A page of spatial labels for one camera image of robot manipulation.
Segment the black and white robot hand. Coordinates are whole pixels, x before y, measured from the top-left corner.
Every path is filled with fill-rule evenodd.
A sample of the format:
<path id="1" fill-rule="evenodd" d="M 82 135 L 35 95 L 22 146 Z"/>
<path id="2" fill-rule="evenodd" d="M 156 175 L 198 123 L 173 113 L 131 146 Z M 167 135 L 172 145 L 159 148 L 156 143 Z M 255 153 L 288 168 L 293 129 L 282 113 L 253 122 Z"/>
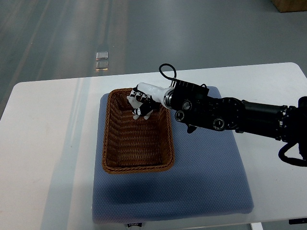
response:
<path id="1" fill-rule="evenodd" d="M 143 82 L 139 83 L 129 94 L 142 103 L 138 109 L 134 109 L 134 112 L 147 120 L 151 113 L 158 110 L 161 105 L 167 109 L 172 109 L 170 101 L 173 91 L 174 87 L 162 88 Z"/>

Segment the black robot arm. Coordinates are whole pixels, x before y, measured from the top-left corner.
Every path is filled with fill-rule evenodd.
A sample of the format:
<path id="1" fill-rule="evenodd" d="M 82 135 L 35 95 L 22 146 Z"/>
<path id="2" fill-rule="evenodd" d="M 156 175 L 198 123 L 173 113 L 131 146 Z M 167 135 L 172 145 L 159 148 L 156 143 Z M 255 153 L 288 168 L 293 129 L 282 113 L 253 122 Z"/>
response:
<path id="1" fill-rule="evenodd" d="M 307 165 L 307 98 L 298 106 L 251 103 L 233 97 L 212 98 L 206 84 L 168 77 L 174 89 L 166 96 L 167 107 L 175 111 L 175 120 L 187 125 L 190 134 L 196 128 L 215 131 L 234 130 L 281 140 L 286 143 L 279 158 L 290 165 Z"/>

